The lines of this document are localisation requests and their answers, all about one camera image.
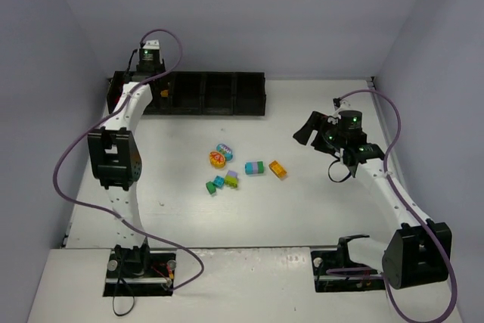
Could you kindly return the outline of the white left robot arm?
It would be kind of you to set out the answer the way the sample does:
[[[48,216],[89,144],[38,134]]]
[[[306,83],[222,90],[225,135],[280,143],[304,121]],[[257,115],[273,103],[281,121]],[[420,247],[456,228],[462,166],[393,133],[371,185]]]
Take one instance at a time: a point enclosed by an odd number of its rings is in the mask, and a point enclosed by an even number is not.
[[[142,228],[136,193],[142,161],[134,134],[153,99],[150,86],[138,84],[166,70],[157,40],[143,42],[138,55],[137,73],[125,71],[115,95],[108,98],[108,111],[116,115],[88,134],[93,175],[107,192],[110,210],[116,214],[115,259],[136,275],[148,264],[150,252],[147,238],[137,233]]]

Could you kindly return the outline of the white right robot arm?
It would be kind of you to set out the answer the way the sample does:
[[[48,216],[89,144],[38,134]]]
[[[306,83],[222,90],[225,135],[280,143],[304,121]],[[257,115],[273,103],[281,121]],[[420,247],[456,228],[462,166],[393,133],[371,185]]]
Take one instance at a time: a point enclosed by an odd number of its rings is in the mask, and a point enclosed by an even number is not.
[[[293,138],[343,164],[349,175],[364,185],[392,231],[387,242],[368,234],[339,239],[338,274],[345,269],[367,268],[382,274],[395,289],[453,276],[450,228],[444,222],[434,222],[392,177],[380,146],[368,142],[360,111],[343,110],[333,116],[314,111]]]

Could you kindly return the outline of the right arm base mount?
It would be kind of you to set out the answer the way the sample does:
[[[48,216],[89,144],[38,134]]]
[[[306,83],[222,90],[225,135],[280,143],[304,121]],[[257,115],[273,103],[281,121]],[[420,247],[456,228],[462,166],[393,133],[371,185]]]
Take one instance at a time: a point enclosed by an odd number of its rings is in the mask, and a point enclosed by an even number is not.
[[[355,293],[385,290],[376,270],[344,260],[336,248],[311,250],[316,293]]]

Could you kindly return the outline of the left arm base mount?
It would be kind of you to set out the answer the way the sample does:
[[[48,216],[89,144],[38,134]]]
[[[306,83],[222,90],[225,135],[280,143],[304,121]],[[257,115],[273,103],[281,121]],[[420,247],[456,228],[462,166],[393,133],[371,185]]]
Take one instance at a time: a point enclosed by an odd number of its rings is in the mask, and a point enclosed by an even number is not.
[[[105,274],[103,297],[170,297],[175,280],[176,253],[153,251],[147,266],[139,269],[122,253],[110,251]]]

